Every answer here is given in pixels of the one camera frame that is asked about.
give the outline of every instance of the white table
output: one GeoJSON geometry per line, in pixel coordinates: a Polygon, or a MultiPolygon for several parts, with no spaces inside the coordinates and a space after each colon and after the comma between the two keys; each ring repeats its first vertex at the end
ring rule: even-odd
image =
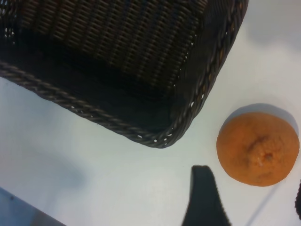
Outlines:
{"type": "Polygon", "coordinates": [[[250,0],[204,108],[170,148],[136,144],[0,79],[0,186],[69,226],[179,226],[190,168],[209,165],[234,226],[299,226],[301,154],[281,183],[239,183],[215,142],[239,107],[268,103],[301,126],[300,0],[250,0]]]}

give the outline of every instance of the wicker basket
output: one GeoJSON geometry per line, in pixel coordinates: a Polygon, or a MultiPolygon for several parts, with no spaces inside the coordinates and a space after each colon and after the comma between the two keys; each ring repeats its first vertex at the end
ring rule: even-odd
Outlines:
{"type": "Polygon", "coordinates": [[[0,0],[0,76],[150,147],[201,110],[248,0],[0,0]]]}

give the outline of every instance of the dark brown wicker basket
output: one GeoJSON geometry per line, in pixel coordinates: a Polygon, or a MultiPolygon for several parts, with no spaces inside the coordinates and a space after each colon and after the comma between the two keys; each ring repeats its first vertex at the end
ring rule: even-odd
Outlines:
{"type": "Polygon", "coordinates": [[[248,0],[0,0],[0,76],[150,147],[183,136],[248,0]]]}

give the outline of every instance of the orange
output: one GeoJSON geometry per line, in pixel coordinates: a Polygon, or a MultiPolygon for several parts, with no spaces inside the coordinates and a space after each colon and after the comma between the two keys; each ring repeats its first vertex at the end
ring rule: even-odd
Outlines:
{"type": "Polygon", "coordinates": [[[265,113],[245,113],[227,123],[216,141],[219,161],[237,181],[269,186],[286,178],[299,153],[295,130],[265,113]]]}

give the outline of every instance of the white surface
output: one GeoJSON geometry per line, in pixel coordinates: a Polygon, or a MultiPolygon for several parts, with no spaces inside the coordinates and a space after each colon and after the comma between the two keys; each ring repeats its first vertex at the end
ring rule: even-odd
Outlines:
{"type": "Polygon", "coordinates": [[[69,226],[179,226],[190,168],[209,165],[234,226],[299,226],[301,157],[276,186],[226,175],[215,141],[239,107],[268,103],[301,125],[299,0],[250,0],[236,43],[203,110],[175,145],[159,150],[0,79],[0,186],[69,226]]]}

